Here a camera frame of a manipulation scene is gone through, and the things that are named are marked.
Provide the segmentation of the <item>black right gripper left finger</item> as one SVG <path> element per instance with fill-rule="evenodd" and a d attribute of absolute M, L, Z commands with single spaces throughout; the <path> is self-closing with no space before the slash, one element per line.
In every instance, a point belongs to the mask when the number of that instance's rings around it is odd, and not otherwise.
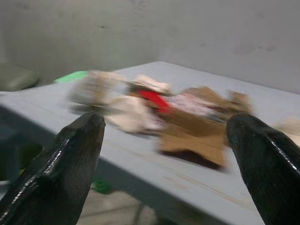
<path fill-rule="evenodd" d="M 64 127 L 0 200 L 0 225 L 76 225 L 104 132 L 104 117 L 91 112 Z"/>

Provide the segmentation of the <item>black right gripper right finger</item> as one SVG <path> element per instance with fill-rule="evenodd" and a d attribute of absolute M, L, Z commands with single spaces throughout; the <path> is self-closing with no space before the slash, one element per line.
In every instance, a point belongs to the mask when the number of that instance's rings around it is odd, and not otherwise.
<path fill-rule="evenodd" d="M 226 134 L 265 225 L 300 225 L 300 147 L 243 113 L 227 121 Z"/>

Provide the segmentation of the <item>beige paper scrap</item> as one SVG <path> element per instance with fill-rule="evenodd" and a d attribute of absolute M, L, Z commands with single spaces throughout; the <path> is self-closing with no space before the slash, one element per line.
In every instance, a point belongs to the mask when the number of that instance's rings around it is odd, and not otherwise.
<path fill-rule="evenodd" d="M 274 128 L 281 131 L 295 143 L 300 145 L 300 119 L 289 117 L 276 124 Z"/>

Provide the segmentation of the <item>small brown cardboard scrap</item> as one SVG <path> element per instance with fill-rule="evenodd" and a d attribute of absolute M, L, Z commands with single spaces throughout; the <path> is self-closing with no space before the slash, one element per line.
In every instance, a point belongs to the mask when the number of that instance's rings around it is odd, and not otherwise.
<path fill-rule="evenodd" d="M 247 94 L 230 91 L 228 101 L 231 112 L 253 114 L 253 108 Z"/>

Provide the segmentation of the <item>brown cardboard piece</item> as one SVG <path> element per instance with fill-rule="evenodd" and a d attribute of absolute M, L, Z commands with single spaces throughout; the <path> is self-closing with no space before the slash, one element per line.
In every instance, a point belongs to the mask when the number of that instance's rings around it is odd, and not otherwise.
<path fill-rule="evenodd" d="M 212 169 L 225 166 L 225 123 L 220 113 L 227 101 L 208 87 L 189 88 L 165 97 L 161 116 L 161 153 Z"/>

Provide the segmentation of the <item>grey white crumpled packet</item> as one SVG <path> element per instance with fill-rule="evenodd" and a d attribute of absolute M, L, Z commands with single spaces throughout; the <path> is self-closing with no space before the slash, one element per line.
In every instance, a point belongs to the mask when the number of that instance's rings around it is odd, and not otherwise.
<path fill-rule="evenodd" d="M 68 100 L 96 112 L 105 112 L 117 86 L 127 83 L 127 79 L 118 73 L 90 70 L 70 89 Z"/>

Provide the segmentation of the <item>crumpled white paper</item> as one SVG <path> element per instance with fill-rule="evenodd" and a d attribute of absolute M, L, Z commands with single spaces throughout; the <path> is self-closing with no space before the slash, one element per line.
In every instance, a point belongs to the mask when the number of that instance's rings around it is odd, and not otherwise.
<path fill-rule="evenodd" d="M 165 122 L 144 103 L 139 97 L 120 96 L 108 104 L 105 121 L 126 133 L 157 135 Z"/>

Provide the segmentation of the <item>green plastic item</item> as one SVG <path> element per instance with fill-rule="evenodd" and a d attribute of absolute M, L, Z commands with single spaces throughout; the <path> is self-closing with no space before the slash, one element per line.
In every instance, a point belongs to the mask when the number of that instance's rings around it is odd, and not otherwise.
<path fill-rule="evenodd" d="M 70 83 L 83 79 L 88 75 L 88 71 L 75 71 L 63 77 L 54 80 L 54 83 Z"/>

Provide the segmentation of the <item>grey table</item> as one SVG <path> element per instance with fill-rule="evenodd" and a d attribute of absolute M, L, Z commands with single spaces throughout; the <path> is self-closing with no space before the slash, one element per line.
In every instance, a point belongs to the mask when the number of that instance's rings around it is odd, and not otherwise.
<path fill-rule="evenodd" d="M 207 86 L 221 95 L 229 90 L 246 93 L 257 117 L 269 125 L 290 116 L 300 119 L 299 94 L 162 61 L 125 68 L 119 73 L 129 80 L 148 75 L 171 84 L 175 91 Z M 80 110 L 67 100 L 71 87 L 71 83 L 55 83 L 3 95 L 1 120 L 49 146 L 54 136 L 80 115 Z M 264 225 L 233 152 L 226 149 L 225 155 L 226 168 L 219 172 L 159 154 L 154 136 L 130 135 L 107 125 L 97 177 L 180 224 L 191 224 L 193 217 L 199 215 L 204 225 Z"/>

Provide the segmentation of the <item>grey green cushion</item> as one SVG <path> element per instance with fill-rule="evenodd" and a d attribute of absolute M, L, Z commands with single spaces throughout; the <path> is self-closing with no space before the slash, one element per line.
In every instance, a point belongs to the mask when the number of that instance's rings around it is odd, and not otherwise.
<path fill-rule="evenodd" d="M 34 87 L 39 82 L 39 74 L 30 69 L 0 63 L 0 91 L 19 91 Z"/>

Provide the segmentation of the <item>red wrapper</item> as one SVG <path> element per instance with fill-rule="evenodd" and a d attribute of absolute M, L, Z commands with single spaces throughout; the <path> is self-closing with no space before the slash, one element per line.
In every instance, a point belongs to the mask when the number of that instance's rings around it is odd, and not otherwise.
<path fill-rule="evenodd" d="M 160 113 L 168 113 L 170 110 L 170 105 L 167 101 L 158 93 L 154 91 L 142 90 L 138 91 L 138 94 L 151 102 L 151 104 L 157 108 Z"/>

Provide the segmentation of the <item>pale pink paper piece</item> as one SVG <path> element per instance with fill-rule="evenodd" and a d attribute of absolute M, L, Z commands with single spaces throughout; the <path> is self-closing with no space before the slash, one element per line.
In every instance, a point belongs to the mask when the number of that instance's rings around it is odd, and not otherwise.
<path fill-rule="evenodd" d="M 149 90 L 155 91 L 160 94 L 171 94 L 171 86 L 168 83 L 158 82 L 146 75 L 140 75 L 133 82 L 133 85 L 145 87 Z"/>

